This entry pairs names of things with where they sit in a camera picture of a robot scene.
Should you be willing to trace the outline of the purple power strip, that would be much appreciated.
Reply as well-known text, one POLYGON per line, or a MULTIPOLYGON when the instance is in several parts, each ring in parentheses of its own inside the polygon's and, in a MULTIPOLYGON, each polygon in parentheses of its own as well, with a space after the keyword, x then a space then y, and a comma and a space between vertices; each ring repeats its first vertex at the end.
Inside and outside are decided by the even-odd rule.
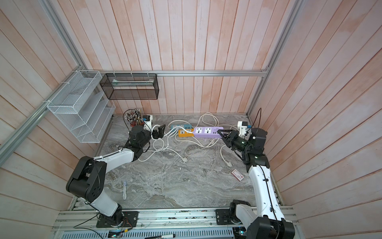
POLYGON ((220 129, 223 127, 196 127, 193 134, 195 138, 221 138, 217 132, 220 129))

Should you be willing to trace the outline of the orange power strip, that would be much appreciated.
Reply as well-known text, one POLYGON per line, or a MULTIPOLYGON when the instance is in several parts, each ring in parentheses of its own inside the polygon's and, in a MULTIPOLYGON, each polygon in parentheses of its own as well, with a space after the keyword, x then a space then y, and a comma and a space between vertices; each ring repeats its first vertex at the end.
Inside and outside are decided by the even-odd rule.
POLYGON ((179 137, 194 137, 194 134, 192 132, 188 132, 187 130, 180 129, 178 131, 179 137))

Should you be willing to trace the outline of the teal power strip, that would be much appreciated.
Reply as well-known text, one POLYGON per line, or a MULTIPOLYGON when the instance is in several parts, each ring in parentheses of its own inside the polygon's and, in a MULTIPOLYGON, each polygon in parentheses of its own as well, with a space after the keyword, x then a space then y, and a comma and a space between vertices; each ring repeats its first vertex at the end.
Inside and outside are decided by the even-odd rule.
POLYGON ((186 130, 193 129, 191 124, 172 124, 171 125, 171 129, 174 129, 174 128, 177 128, 177 129, 186 129, 186 130))

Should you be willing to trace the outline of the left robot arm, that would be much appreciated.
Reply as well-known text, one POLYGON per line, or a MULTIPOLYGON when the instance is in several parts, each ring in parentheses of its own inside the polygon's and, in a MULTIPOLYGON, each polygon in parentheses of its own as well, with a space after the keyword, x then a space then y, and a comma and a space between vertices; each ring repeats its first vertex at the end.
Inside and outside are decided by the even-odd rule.
POLYGON ((138 160, 151 139, 164 137, 165 128, 165 125, 161 125, 158 129, 146 130, 142 125, 136 125, 130 130, 122 149, 96 158, 82 157, 67 182, 66 190, 85 199, 99 211, 100 218, 107 225, 120 227, 126 219, 121 205, 113 201, 103 189, 105 176, 117 167, 138 160))

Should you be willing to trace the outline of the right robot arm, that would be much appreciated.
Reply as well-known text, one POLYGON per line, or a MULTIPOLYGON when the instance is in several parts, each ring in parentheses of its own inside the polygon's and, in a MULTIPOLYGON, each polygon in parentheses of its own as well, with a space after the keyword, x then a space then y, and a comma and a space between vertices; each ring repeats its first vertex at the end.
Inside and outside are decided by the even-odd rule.
POLYGON ((248 239, 293 239, 295 229, 288 222, 277 202, 271 180, 268 158, 264 154, 267 132, 250 128, 248 140, 234 129, 219 129, 217 133, 225 145, 243 161, 254 188, 257 211, 246 201, 233 200, 228 217, 235 224, 242 224, 248 239))

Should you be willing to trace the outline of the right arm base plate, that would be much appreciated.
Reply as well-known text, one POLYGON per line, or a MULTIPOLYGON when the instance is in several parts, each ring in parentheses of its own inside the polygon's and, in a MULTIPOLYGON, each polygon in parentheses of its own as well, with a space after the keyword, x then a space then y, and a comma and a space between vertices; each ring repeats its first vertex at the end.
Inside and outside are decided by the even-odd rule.
POLYGON ((258 215, 248 205, 239 204, 234 209, 217 209, 215 211, 218 225, 244 225, 249 226, 258 215))

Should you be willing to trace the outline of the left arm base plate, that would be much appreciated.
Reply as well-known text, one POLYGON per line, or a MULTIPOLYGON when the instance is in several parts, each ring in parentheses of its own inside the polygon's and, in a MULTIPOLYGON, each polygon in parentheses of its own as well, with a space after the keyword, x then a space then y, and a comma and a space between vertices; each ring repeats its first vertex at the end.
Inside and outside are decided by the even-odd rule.
POLYGON ((96 228, 136 227, 138 215, 138 211, 116 211, 115 214, 110 217, 100 214, 96 228))

